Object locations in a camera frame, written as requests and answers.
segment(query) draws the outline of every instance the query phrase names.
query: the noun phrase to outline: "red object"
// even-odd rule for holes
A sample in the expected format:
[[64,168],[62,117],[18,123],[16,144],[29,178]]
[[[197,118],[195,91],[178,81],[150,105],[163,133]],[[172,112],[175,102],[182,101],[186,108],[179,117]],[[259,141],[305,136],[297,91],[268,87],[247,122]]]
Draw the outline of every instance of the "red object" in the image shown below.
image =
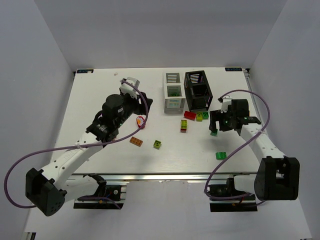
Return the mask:
[[144,122],[145,122],[145,119],[144,119],[143,116],[138,116],[138,117],[136,118],[136,124],[138,124],[138,127],[139,127],[139,128],[142,126],[142,124],[144,124]]
[[197,114],[195,114],[194,112],[190,112],[190,111],[185,111],[185,112],[184,112],[184,117],[185,117],[186,119],[195,120],[196,115],[197,115]]

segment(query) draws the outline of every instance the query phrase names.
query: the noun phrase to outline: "white wall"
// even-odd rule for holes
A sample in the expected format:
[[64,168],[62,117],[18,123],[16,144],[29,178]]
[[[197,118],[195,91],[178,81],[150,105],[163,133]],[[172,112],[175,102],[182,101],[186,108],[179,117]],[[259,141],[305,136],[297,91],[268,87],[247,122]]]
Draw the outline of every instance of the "white wall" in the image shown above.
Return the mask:
[[[0,182],[20,157],[52,147],[72,85],[72,72],[33,0],[0,4]],[[49,155],[26,159],[9,179],[9,192],[20,204],[25,176]],[[2,240],[18,240],[28,210],[12,206],[0,193]]]
[[319,13],[320,1],[288,0],[250,71],[253,89],[271,108],[268,133],[288,156],[300,161],[299,199],[316,240],[320,239]]
[[35,0],[77,68],[249,68],[286,0]]

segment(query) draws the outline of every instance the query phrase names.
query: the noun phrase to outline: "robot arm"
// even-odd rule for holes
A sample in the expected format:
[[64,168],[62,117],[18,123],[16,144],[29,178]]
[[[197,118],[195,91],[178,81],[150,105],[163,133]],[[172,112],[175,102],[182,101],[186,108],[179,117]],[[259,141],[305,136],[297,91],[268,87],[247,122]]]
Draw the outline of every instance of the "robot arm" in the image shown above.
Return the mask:
[[[220,131],[235,130],[245,141],[250,140],[261,129],[261,122],[249,116],[249,104],[246,99],[231,99],[229,96],[219,99],[221,110],[210,112],[209,129],[217,134],[216,122]],[[263,200],[295,200],[298,197],[299,161],[287,157],[262,132],[249,144],[260,162],[257,174],[236,175],[233,178],[234,189],[252,193]]]
[[[138,87],[139,81],[128,77],[124,81]],[[65,151],[58,159],[44,166],[39,171],[32,168],[26,174],[25,194],[46,216],[55,214],[62,205],[72,199],[93,195],[103,197],[106,181],[92,173],[83,177],[69,179],[70,176],[95,153],[105,146],[103,143],[112,141],[119,133],[120,126],[135,113],[146,114],[153,102],[145,93],[146,100],[139,102],[140,97],[130,86],[123,84],[120,94],[112,94],[106,98],[92,124],[76,142],[77,148]]]

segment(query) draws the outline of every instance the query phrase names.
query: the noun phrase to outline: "white crate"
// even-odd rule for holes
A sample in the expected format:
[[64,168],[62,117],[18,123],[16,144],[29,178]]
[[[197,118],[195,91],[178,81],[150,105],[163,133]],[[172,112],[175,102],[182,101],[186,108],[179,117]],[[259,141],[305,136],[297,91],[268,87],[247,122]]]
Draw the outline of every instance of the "white crate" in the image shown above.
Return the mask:
[[179,72],[164,72],[164,112],[166,114],[182,113],[184,111],[186,94],[182,74]]

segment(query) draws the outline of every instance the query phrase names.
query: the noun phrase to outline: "black basket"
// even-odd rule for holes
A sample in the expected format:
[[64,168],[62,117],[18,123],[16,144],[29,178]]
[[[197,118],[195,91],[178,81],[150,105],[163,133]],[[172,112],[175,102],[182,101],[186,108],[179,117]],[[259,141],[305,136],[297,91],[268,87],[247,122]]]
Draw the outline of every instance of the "black basket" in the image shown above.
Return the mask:
[[205,71],[186,72],[184,91],[189,111],[209,109],[213,95]]

